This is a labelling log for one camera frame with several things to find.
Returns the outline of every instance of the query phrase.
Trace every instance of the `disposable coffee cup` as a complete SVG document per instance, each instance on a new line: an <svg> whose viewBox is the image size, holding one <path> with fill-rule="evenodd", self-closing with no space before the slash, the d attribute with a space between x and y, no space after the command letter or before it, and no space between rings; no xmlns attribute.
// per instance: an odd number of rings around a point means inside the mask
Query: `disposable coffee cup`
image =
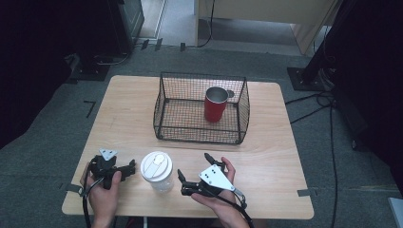
<svg viewBox="0 0 403 228"><path fill-rule="evenodd" d="M204 118L210 122L218 122L224 112L228 100L228 92L222 87L213 86L205 91Z"/></svg>
<svg viewBox="0 0 403 228"><path fill-rule="evenodd" d="M141 164L143 178L151 183L158 192L168 192L172 189L172 161L162 151L154 151L146 155Z"/></svg>

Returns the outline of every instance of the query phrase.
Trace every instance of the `white cup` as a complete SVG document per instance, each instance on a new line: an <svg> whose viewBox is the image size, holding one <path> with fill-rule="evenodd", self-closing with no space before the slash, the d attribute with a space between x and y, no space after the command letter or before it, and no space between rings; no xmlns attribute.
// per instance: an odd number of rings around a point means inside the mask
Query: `white cup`
<svg viewBox="0 0 403 228"><path fill-rule="evenodd" d="M171 158L162 151L146 155L142 160L141 171L143 178L158 192L168 192L174 186Z"/></svg>

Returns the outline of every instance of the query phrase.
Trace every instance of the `table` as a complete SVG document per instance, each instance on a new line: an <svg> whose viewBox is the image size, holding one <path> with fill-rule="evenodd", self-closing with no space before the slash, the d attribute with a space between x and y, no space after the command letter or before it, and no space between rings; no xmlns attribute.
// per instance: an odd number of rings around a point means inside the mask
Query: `table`
<svg viewBox="0 0 403 228"><path fill-rule="evenodd" d="M194 0L196 44L200 18L210 18L214 0ZM338 0L220 0L214 17L291 24L298 47L305 54L324 25L332 25Z"/></svg>
<svg viewBox="0 0 403 228"><path fill-rule="evenodd" d="M310 219L311 198L297 193L307 185L280 87L249 82L248 88L251 116L242 144L168 142L158 140L152 127L159 78L112 77L72 183L80 184L86 163L101 147L113 149L119 152L117 166L132 159L137 163L136 174L121 183L118 216L214 218L209 208L181 195L176 173L180 168L188 181L200 181L198 174L210 166L203 155L208 152L216 160L224 156L234 164L234 185L246 196L251 218ZM169 154L175 171L174 188L166 194L153 191L139 172L143 157L158 150ZM67 193L63 212L83 214L78 194Z"/></svg>

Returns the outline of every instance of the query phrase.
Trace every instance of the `gray carpet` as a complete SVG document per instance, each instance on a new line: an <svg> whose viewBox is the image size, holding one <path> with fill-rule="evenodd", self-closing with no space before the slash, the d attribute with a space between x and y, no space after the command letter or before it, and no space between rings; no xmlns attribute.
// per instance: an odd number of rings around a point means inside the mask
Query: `gray carpet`
<svg viewBox="0 0 403 228"><path fill-rule="evenodd" d="M0 151L0 227L85 227L83 217L63 214L66 193L59 187L71 181L113 75L156 77L161 71L180 71L245 76L248 81L280 84L284 100L290 101L312 92L294 91L286 68L305 67L309 61L306 57L195 48L154 51L150 46L136 48L126 61L112 66L104 82L61 85L28 132ZM88 118L91 104L84 101L96 102ZM290 121L317 108L315 99L287 105ZM333 123L339 189L335 227L396 227L388 198L401 199L401 195L389 168L371 151L352 150L349 131L336 109ZM269 219L268 226L330 227L335 199L330 109L292 127L315 216L310 220ZM118 219L117 227L124 223L125 218Z"/></svg>

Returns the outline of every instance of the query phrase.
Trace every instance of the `black cable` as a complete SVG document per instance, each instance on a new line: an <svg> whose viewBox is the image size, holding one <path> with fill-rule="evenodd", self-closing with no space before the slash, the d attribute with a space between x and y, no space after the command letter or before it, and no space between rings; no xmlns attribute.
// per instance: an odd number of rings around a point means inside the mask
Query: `black cable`
<svg viewBox="0 0 403 228"><path fill-rule="evenodd" d="M239 202L242 202L242 200L240 199L240 197L239 197L237 194L234 193L234 196L237 197L237 199L238 199Z"/></svg>
<svg viewBox="0 0 403 228"><path fill-rule="evenodd" d="M215 3L216 3L216 0L213 0L213 6L211 7L211 16L210 16L210 36L208 37L208 40L203 45L197 46L197 48L202 48L205 45L207 45L208 42L210 42L211 37L213 36L213 15L214 15L214 4Z"/></svg>
<svg viewBox="0 0 403 228"><path fill-rule="evenodd" d="M237 209L237 210L243 215L243 217L246 219L246 222L248 223L249 227L250 227L250 228L255 228L255 225L253 224L252 219L251 219L251 218L249 217L249 215L246 213L245 209L243 209L242 207L240 207L239 205L237 205L236 203L234 203L234 202L232 202L232 201L230 201L230 200L228 200L228 199L222 198L222 197L220 197L220 196L218 196L218 195L216 195L216 194L210 192L208 189L206 189L206 188L204 188L204 187L202 187L202 190L205 191L205 192L207 192L208 194L210 194L210 196L212 196L212 197L214 197L214 198L216 198L216 199L219 199L219 200L221 200L221 201L224 201L224 202L230 204L230 205L231 205L232 207L234 207L235 209Z"/></svg>
<svg viewBox="0 0 403 228"><path fill-rule="evenodd" d="M88 180L89 170L90 170L89 167L90 167L90 164L86 167L86 175L84 176L84 184L83 184L83 193L86 192L86 181ZM83 194L83 211L84 211L84 218L86 220L86 227L90 228L91 221L89 220L89 215L88 215L87 194Z"/></svg>
<svg viewBox="0 0 403 228"><path fill-rule="evenodd" d="M317 113L318 111L320 111L320 110L322 110L323 108L326 108L326 107L327 107L327 106L320 107L320 108L318 108L317 110L315 110L315 111L313 111L313 112L311 112L311 113L309 113L309 114L306 114L305 116L299 117L298 119L296 119L296 120L294 120L294 121L291 121L290 124L293 124L293 123L295 123L295 122L298 122L298 121L300 121L300 120L302 120L302 119L305 119L305 118L307 118L307 117L309 117L309 116L312 116L312 115L314 115L315 113Z"/></svg>
<svg viewBox="0 0 403 228"><path fill-rule="evenodd" d="M336 61L336 57L335 57L335 56L327 56L327 55L326 55L326 38L327 38L327 29L328 29L328 28L329 28L329 26L326 27L326 29L325 29L325 35L324 35L324 38L323 38L323 56L325 57L325 59L326 59L329 63L334 64L335 61Z"/></svg>
<svg viewBox="0 0 403 228"><path fill-rule="evenodd" d="M289 104L295 103L295 102L300 102L300 101L306 100L308 98L316 97L318 95L319 95L319 93L315 93L315 94L312 94L312 95L309 95L309 96L306 96L306 97L297 98L297 99L294 99L294 100L286 102L285 105L289 105Z"/></svg>
<svg viewBox="0 0 403 228"><path fill-rule="evenodd" d="M320 108L318 108L318 109L316 109L315 111L313 111L313 112L311 112L311 113L308 113L308 114L306 114L306 115L304 115L304 116L302 116L302 117L299 117L298 119L296 119L296 120L294 120L294 121L291 121L290 124L293 124L293 123L295 123L295 122L298 122L298 121L300 121L300 120L302 120L302 119L305 119L305 118L307 118L307 117L309 117L309 116L312 116L312 115L314 115L315 113L317 113L318 111L320 111L320 110L322 110L322 109L324 109L324 108L326 108L326 107L331 106L331 105L332 105L332 101L329 99L329 96L324 96L324 95L323 95L324 93L327 93L327 92L324 91L324 92L320 92L320 93L315 93L315 94L312 94L312 95L309 95L309 96L306 96L306 97L301 97L301 98L297 98L297 99L294 99L294 100L292 100L292 101L286 102L285 104L286 104L286 105L289 105L289 104L294 103L294 102L300 102L300 101L303 101L303 100L306 100L306 99L309 99L309 98L316 97L316 98L317 98L317 103L320 105ZM319 101L320 98L326 98L329 103L328 103L328 104L322 104L322 103Z"/></svg>
<svg viewBox="0 0 403 228"><path fill-rule="evenodd" d="M124 59L121 60L121 61L118 61L118 62L110 62L110 63L98 63L98 62L97 62L97 65L100 65L100 66L119 65L119 64L121 64L122 62L124 62L124 61L127 59L128 55L129 55L129 54L126 54L125 57L124 57Z"/></svg>
<svg viewBox="0 0 403 228"><path fill-rule="evenodd" d="M87 199L88 199L88 194L91 191L91 189L100 182L100 180L95 181L94 183L91 184L91 186L89 186L89 189L86 190L86 182L88 180L88 176L89 176L89 171L90 171L90 167L91 164L95 162L95 158L93 158L90 162L89 165L86 167L86 175L84 176L84 183L83 183L83 211L84 211L84 218L86 220L86 227L87 228L91 228L91 221L89 220L89 213L88 213L88 203L87 203Z"/></svg>
<svg viewBox="0 0 403 228"><path fill-rule="evenodd" d="M333 206L333 215L332 215L332 224L331 224L331 228L335 227L335 222L336 222L336 211L337 211L337 202L338 202L338 177L337 177L337 170L336 170L336 159L335 159L335 143L334 143L334 134L333 134L333 105L335 100L330 100L329 98L332 96L323 96L324 93L328 93L328 92L320 92L318 94L313 94L307 97L302 97L302 98L298 98L295 99L293 101L287 102L286 104L290 104L293 102L298 102L298 101L303 101L305 99L311 98L311 97L315 97L317 96L317 103L320 105L320 108L318 108L317 110L313 111L312 113L305 115L303 117L300 117L298 119L296 119L293 122L290 122L290 124L293 124L297 121L300 121L308 116L313 115L314 113L318 112L319 110L326 108L326 107L330 107L330 141L331 141L331 151L332 151L332 163L333 163L333 172L334 172L334 178L335 178L335 199L334 199L334 206ZM326 100L329 102L328 104L322 104L319 101L319 98L326 98Z"/></svg>
<svg viewBox="0 0 403 228"><path fill-rule="evenodd" d="M333 141L333 106L330 106L330 141L331 141L331 149L332 149L332 161L333 161L333 172L335 177L335 200L333 205L333 216L332 216L332 225L331 227L335 227L336 222L336 210L337 210L337 202L338 202L338 178L337 178L337 170L336 170L336 160L335 160L335 144Z"/></svg>

